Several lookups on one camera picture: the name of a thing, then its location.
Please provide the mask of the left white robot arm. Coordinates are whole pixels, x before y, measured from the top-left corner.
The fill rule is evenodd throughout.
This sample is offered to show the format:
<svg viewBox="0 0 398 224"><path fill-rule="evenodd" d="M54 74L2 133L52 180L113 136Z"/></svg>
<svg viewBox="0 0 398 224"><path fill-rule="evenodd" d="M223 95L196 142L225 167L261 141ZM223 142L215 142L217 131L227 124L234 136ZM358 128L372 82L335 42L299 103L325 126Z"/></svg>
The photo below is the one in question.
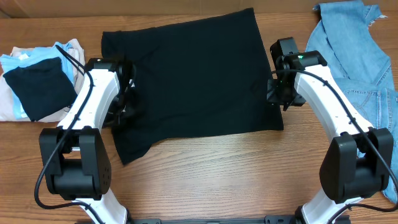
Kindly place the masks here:
<svg viewBox="0 0 398 224"><path fill-rule="evenodd" d="M132 223L131 215L116 199L111 185L111 163L101 130L120 123L126 94L134 78L130 61L92 58L79 65L84 81L67 115L56 128L45 128L39 136L43 169L34 190L38 206L51 210L39 199L45 181L51 194L79 206L92 223Z"/></svg>

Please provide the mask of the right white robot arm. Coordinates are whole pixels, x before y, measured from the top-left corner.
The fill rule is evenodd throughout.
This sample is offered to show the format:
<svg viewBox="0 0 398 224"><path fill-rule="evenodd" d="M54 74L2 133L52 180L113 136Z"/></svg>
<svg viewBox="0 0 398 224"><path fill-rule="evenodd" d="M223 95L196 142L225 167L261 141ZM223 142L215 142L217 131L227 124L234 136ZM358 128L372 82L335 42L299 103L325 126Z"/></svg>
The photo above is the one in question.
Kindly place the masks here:
<svg viewBox="0 0 398 224"><path fill-rule="evenodd" d="M330 146L321 164L321 189L293 215L268 215L265 223L350 223L346 210L364 207L362 199L387 188L393 137L377 129L348 101L318 51L299 52L293 38L270 47L275 79L268 81L267 102L291 106L308 103L321 122Z"/></svg>

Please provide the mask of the black t-shirt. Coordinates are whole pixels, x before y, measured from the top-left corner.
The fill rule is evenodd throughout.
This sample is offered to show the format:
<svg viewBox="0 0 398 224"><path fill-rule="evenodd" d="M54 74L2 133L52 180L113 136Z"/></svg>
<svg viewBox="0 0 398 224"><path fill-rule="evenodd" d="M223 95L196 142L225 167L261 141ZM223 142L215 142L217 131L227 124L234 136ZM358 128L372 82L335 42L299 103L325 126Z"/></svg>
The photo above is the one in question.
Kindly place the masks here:
<svg viewBox="0 0 398 224"><path fill-rule="evenodd" d="M153 27L104 32L104 58L133 64L127 118L112 129L128 164L168 138L283 129L269 104L271 68L254 10Z"/></svg>

